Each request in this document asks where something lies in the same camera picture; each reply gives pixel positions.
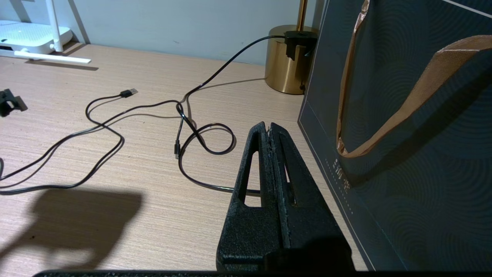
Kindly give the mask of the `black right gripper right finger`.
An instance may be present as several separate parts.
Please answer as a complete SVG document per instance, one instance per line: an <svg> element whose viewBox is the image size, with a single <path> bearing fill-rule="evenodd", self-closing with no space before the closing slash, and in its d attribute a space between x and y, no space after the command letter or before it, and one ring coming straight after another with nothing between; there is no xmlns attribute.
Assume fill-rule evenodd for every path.
<svg viewBox="0 0 492 277"><path fill-rule="evenodd" d="M352 250L292 137L272 124L282 249L276 262L290 270L353 270Z"/></svg>

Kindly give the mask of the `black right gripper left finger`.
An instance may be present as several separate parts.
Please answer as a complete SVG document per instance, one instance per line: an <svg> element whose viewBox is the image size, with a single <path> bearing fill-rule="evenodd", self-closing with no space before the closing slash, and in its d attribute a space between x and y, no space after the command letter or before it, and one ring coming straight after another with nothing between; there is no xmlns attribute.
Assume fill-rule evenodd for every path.
<svg viewBox="0 0 492 277"><path fill-rule="evenodd" d="M288 249L289 238L281 206L281 179L274 144L278 125L253 126L246 140L216 251L218 270L262 270L269 256ZM245 204L253 155L259 160L260 207Z"/></svg>

